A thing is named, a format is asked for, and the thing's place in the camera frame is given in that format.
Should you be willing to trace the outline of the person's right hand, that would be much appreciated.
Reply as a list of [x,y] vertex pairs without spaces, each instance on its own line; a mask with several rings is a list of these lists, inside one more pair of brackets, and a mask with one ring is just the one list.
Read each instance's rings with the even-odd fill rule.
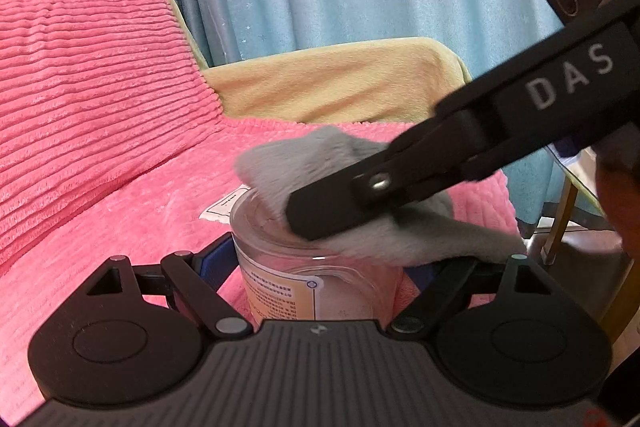
[[597,194],[626,253],[639,259],[639,128],[626,124],[593,145]]

